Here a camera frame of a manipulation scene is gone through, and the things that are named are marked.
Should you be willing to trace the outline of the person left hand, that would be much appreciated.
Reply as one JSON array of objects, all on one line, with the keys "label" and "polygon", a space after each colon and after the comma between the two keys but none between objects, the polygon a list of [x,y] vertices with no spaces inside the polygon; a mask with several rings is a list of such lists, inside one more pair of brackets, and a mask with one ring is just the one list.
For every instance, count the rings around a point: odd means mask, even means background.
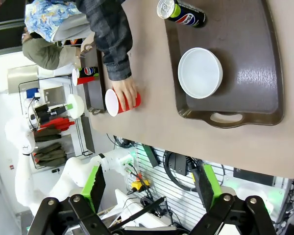
[{"label": "person left hand", "polygon": [[137,88],[132,76],[120,81],[112,81],[112,87],[120,101],[123,111],[126,110],[126,101],[129,109],[136,106]]}]

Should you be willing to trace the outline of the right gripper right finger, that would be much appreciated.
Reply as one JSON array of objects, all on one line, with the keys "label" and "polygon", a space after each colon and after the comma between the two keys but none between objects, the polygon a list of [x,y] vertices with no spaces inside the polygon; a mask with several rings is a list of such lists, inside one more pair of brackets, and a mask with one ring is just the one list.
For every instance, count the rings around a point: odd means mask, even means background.
[{"label": "right gripper right finger", "polygon": [[209,164],[191,169],[198,195],[206,214],[190,231],[191,235],[217,235],[225,224],[234,225],[241,235],[275,235],[263,199],[252,195],[241,200],[236,195],[222,193]]}]

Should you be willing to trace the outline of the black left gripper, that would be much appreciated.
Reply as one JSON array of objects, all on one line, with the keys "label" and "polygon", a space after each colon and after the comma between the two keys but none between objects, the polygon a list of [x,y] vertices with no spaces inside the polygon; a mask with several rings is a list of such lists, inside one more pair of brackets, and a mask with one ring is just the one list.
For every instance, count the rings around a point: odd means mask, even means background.
[{"label": "black left gripper", "polygon": [[50,120],[50,115],[60,115],[70,109],[73,108],[72,104],[66,104],[62,105],[56,108],[53,108],[50,110],[50,113],[48,112],[49,108],[46,104],[36,107],[34,110],[36,112],[36,115],[40,121],[40,123],[47,123]]}]

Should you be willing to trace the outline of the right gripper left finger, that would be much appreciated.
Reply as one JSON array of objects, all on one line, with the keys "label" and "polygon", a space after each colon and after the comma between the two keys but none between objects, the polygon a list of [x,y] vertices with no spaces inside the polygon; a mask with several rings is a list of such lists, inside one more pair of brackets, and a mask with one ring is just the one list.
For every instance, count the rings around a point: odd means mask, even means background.
[{"label": "right gripper left finger", "polygon": [[111,234],[98,216],[105,189],[102,166],[94,166],[85,187],[86,193],[74,194],[63,201],[45,198],[32,221],[29,235],[64,235],[79,225],[86,235]]}]

